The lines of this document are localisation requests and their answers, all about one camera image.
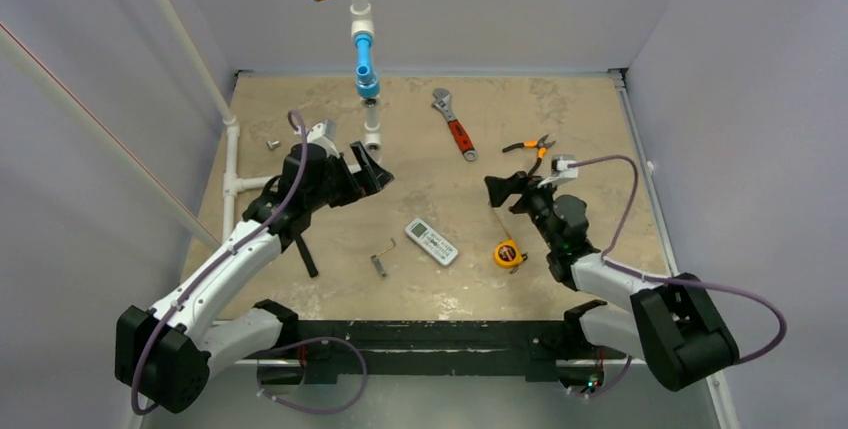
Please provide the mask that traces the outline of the white remote control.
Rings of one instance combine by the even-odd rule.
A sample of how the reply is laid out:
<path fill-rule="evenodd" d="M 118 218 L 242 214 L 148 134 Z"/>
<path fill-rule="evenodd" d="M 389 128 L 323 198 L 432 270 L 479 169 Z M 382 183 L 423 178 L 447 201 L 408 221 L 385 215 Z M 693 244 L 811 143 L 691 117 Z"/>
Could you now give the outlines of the white remote control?
<path fill-rule="evenodd" d="M 413 219 L 405 227 L 406 235 L 435 262 L 443 267 L 451 265 L 459 251 L 442 235 L 420 218 Z"/>

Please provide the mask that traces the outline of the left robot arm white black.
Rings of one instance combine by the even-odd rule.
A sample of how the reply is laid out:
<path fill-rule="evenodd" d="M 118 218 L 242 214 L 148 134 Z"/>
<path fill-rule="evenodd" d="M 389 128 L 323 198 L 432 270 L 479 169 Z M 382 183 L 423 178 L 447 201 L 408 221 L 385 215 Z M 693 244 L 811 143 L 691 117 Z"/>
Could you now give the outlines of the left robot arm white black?
<path fill-rule="evenodd" d="M 284 358 L 302 355 L 308 345 L 335 343 L 333 336 L 302 337 L 298 315 L 270 299 L 229 323 L 214 322 L 260 269 L 302 242 L 314 212 L 375 195 L 393 181 L 362 143 L 350 149 L 356 172 L 343 155 L 319 144 L 293 146 L 281 173 L 265 184 L 201 268 L 150 308 L 130 306 L 121 314 L 115 376 L 130 387 L 135 414 L 187 409 L 214 375 L 246 356 L 267 351 Z"/>

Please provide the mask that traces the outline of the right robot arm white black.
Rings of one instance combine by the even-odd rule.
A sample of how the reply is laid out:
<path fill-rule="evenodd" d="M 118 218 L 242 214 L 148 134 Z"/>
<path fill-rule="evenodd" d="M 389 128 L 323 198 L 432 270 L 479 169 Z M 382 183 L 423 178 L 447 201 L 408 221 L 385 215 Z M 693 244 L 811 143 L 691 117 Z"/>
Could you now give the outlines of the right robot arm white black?
<path fill-rule="evenodd" d="M 738 344 L 707 290 L 688 273 L 652 282 L 647 273 L 611 267 L 588 238 L 586 203 L 556 195 L 541 178 L 519 171 L 484 179 L 492 207 L 511 196 L 513 214 L 525 214 L 549 252 L 556 282 L 594 295 L 565 312 L 561 341 L 576 356 L 606 346 L 646 362 L 655 379 L 679 391 L 740 362 Z"/>

